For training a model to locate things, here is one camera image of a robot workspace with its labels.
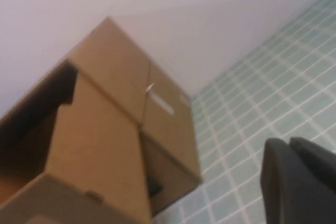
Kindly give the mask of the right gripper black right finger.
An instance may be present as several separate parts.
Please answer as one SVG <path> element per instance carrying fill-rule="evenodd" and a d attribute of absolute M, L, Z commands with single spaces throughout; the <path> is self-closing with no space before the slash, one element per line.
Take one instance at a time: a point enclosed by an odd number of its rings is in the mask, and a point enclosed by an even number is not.
<path fill-rule="evenodd" d="M 303 137 L 292 137 L 289 146 L 308 170 L 335 193 L 335 153 Z"/>

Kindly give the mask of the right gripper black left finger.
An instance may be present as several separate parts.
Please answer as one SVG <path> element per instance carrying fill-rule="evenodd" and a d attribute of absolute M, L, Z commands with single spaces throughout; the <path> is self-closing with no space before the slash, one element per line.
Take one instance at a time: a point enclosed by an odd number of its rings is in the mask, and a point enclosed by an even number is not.
<path fill-rule="evenodd" d="M 335 193 L 284 140 L 265 141 L 260 185 L 266 223 L 335 223 Z"/>

